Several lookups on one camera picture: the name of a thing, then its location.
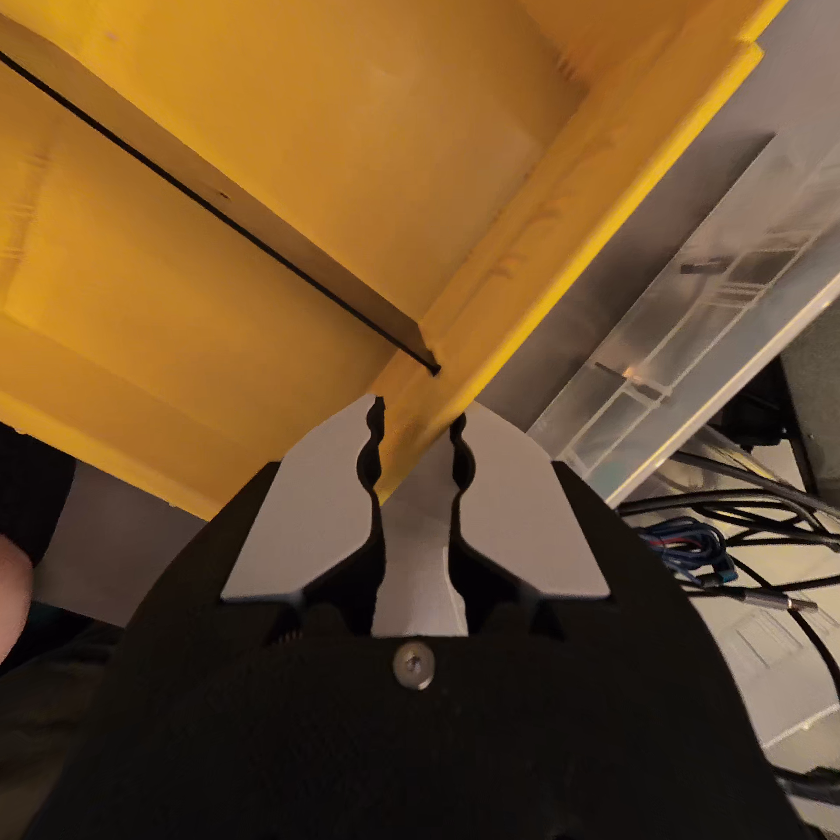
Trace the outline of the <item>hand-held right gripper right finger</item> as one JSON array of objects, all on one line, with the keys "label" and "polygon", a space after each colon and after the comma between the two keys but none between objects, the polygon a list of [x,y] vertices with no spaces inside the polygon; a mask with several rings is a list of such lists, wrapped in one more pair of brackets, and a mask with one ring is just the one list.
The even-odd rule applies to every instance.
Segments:
[{"label": "hand-held right gripper right finger", "polygon": [[480,404],[449,430],[456,485],[448,578],[469,631],[499,607],[529,623],[542,604],[598,602],[611,594],[551,458],[528,435]]}]

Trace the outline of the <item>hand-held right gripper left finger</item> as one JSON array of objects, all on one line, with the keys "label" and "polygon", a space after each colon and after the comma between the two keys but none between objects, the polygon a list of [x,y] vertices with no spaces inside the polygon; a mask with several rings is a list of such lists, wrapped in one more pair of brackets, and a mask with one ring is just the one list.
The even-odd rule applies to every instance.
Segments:
[{"label": "hand-held right gripper left finger", "polygon": [[375,493],[384,431],[384,399],[367,394],[286,453],[224,585],[224,602],[281,602],[300,616],[328,604],[349,630],[372,630],[385,574]]}]

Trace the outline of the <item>clear plastic bin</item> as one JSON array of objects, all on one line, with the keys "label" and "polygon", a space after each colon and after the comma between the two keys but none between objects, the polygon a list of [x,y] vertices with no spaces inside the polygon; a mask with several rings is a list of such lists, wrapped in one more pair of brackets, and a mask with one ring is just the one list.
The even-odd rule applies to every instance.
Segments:
[{"label": "clear plastic bin", "polygon": [[774,136],[528,434],[707,622],[783,788],[838,805],[838,503],[710,420],[838,298],[838,138]]}]

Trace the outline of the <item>yellow plastic bin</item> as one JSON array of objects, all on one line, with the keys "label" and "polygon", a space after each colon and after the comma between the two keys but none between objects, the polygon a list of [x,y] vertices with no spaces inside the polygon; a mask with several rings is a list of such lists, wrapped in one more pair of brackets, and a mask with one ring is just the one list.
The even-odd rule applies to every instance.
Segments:
[{"label": "yellow plastic bin", "polygon": [[365,393],[390,496],[784,2],[2,2],[2,422],[212,518]]}]

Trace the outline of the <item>person's left forearm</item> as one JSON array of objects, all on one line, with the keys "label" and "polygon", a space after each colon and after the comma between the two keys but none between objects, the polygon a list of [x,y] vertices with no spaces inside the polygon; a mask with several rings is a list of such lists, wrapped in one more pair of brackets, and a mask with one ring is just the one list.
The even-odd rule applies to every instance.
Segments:
[{"label": "person's left forearm", "polygon": [[10,538],[1,536],[1,662],[25,629],[32,603],[35,564]]}]

